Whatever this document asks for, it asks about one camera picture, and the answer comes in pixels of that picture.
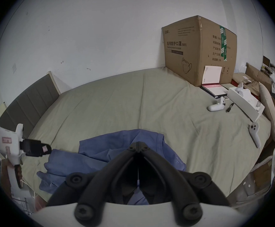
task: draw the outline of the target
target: white box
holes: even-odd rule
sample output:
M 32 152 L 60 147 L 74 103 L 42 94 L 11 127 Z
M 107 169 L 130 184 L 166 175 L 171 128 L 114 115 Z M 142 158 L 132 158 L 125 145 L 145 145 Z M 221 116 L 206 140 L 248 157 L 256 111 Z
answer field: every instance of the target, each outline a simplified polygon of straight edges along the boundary
M 255 122 L 264 111 L 264 105 L 258 101 L 253 95 L 249 94 L 247 97 L 242 97 L 238 92 L 235 91 L 236 87 L 229 88 L 228 98 L 230 98 L 233 103 L 235 103 L 241 110 L 253 121 Z M 256 110 L 256 104 L 260 103 L 259 111 Z

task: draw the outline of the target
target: pen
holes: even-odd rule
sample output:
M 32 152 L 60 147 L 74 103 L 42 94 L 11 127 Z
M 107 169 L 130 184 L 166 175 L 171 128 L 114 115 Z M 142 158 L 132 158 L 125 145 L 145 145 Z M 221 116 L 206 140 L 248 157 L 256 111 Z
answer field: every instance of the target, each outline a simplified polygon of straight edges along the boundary
M 227 108 L 226 112 L 230 112 L 230 110 L 231 110 L 231 108 L 232 108 L 233 105 L 234 105 L 234 103 L 231 103 L 230 107 Z

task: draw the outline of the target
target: green tape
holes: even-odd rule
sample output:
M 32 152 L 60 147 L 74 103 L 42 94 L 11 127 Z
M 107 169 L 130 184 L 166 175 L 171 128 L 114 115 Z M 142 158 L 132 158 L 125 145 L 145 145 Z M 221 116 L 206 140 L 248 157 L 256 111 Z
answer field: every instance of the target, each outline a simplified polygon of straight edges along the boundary
M 226 37 L 226 29 L 222 26 L 220 28 L 220 35 L 222 38 L 222 48 L 221 48 L 221 56 L 224 58 L 224 61 L 227 61 L 227 37 Z

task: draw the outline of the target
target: white wall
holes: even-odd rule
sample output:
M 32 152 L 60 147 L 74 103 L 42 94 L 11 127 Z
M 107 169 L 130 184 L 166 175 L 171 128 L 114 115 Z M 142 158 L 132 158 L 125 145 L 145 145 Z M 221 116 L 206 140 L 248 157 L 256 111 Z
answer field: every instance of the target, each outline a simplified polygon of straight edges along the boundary
M 229 0 L 224 7 L 232 11 L 226 13 L 228 27 L 237 35 L 237 56 L 235 72 L 245 72 L 246 63 L 257 69 L 262 64 L 262 36 L 260 23 L 251 0 Z
M 0 104 L 9 105 L 49 70 L 64 92 L 164 66 L 161 27 L 194 15 L 237 34 L 236 71 L 246 62 L 260 67 L 262 38 L 251 0 L 24 0 L 0 40 Z

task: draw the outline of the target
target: screw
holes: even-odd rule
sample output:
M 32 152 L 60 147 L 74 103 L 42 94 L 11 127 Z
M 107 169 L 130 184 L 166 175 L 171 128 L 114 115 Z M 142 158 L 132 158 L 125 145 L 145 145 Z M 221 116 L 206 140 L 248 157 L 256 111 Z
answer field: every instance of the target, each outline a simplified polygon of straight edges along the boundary
M 75 217 L 80 220 L 90 220 L 94 216 L 93 209 L 85 204 L 79 204 L 75 208 Z
M 195 177 L 195 180 L 198 182 L 198 183 L 204 183 L 206 181 L 206 178 L 202 175 L 198 175 Z
M 80 183 L 82 181 L 81 176 L 73 176 L 70 180 L 72 183 Z
M 183 211 L 182 215 L 187 220 L 196 220 L 203 215 L 203 211 L 200 208 L 199 204 L 189 204 L 187 205 Z

